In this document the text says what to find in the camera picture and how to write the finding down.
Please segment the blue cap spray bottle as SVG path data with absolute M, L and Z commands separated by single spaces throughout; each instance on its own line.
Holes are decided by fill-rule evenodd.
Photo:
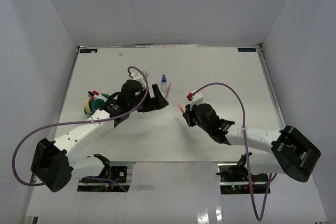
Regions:
M 163 74 L 161 78 L 161 92 L 166 93 L 167 88 L 168 88 L 168 83 L 167 83 L 166 75 Z

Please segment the pink translucent pen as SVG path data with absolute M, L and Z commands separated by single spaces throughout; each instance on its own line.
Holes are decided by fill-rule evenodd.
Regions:
M 165 99 L 168 100 L 168 97 L 169 97 L 169 92 L 170 92 L 170 89 L 171 89 L 171 82 L 169 82 L 168 86 L 167 86 L 167 89 L 166 89 L 166 93 L 165 93 Z

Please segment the yellow masking tape roll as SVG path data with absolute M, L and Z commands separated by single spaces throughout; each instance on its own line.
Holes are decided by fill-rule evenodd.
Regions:
M 91 111 L 91 109 L 92 109 L 92 102 L 93 102 L 93 99 L 91 99 L 91 98 L 87 98 L 85 100 L 84 105 L 85 105 L 85 113 L 86 114 L 91 114 L 92 113 L 92 111 Z

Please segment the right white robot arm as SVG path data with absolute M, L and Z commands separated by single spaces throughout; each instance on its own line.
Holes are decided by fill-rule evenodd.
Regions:
M 290 125 L 279 131 L 244 129 L 221 119 L 207 103 L 186 105 L 183 118 L 188 126 L 200 127 L 218 144 L 247 145 L 267 153 L 241 157 L 237 175 L 245 182 L 261 173 L 284 173 L 298 182 L 307 182 L 321 156 L 320 150 Z

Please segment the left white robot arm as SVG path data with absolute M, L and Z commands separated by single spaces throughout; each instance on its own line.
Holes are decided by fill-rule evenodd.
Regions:
M 63 189 L 72 177 L 118 183 L 112 179 L 110 161 L 101 154 L 77 159 L 76 156 L 103 133 L 114 129 L 129 118 L 129 111 L 150 112 L 168 106 L 157 84 L 152 85 L 154 96 L 146 92 L 138 80 L 128 80 L 121 91 L 110 95 L 84 124 L 66 134 L 38 142 L 31 171 L 53 193 Z

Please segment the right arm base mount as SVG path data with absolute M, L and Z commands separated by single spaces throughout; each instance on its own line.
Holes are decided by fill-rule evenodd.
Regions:
M 247 171 L 238 168 L 237 165 L 219 164 L 218 172 L 220 192 L 222 195 L 248 195 L 249 182 Z M 251 176 L 252 189 L 254 194 L 264 194 L 266 192 L 268 181 L 267 174 L 258 174 Z

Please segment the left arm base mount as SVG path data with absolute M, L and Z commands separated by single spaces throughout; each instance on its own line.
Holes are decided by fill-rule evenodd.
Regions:
M 111 172 L 106 175 L 107 179 L 118 183 L 123 188 L 107 180 L 82 179 L 78 184 L 77 191 L 92 193 L 126 193 L 130 188 L 132 170 L 132 167 L 127 166 L 112 166 Z

